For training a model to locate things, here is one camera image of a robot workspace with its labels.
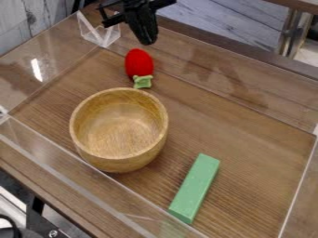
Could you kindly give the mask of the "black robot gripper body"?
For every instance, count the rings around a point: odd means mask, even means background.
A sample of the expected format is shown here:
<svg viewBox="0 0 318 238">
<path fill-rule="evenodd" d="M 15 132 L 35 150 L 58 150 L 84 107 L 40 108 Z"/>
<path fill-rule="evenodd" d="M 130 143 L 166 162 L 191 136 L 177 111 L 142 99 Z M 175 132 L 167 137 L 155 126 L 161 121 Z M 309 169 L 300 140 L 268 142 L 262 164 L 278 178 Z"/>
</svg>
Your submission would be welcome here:
<svg viewBox="0 0 318 238">
<path fill-rule="evenodd" d="M 102 0 L 98 4 L 98 12 L 102 17 L 102 24 L 106 28 L 137 20 L 138 25 L 145 25 L 145 21 L 157 22 L 157 11 L 177 3 L 177 0 Z M 119 12 L 114 16 L 109 16 L 106 9 L 118 7 Z"/>
</svg>

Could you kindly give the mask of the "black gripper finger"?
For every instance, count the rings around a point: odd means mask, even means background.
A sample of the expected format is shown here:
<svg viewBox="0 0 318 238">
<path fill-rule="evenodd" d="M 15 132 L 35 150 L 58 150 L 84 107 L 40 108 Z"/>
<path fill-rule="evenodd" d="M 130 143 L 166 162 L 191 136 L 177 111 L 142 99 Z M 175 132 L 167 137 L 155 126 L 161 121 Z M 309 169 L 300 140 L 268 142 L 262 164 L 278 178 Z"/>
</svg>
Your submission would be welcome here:
<svg viewBox="0 0 318 238">
<path fill-rule="evenodd" d="M 147 45 L 147 36 L 143 25 L 143 9 L 129 9 L 126 11 L 126 21 L 139 42 L 143 45 Z"/>
<path fill-rule="evenodd" d="M 158 38 L 158 24 L 157 16 L 149 7 L 143 9 L 143 25 L 147 36 L 147 44 L 151 45 L 155 43 Z"/>
</svg>

